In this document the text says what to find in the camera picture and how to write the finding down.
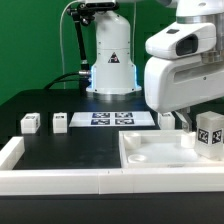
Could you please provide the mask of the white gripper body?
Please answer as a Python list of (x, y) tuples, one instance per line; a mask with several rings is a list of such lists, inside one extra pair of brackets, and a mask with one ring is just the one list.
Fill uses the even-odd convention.
[(151, 57), (144, 72), (147, 105), (176, 111), (224, 96), (224, 62), (203, 64), (199, 55), (177, 60)]

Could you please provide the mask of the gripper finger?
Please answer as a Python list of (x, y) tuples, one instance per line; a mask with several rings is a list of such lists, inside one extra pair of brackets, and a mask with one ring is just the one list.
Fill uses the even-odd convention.
[(182, 122), (182, 129), (185, 132), (191, 132), (192, 131), (192, 120), (189, 116), (190, 108), (182, 108), (176, 111), (176, 115), (179, 117), (179, 119)]

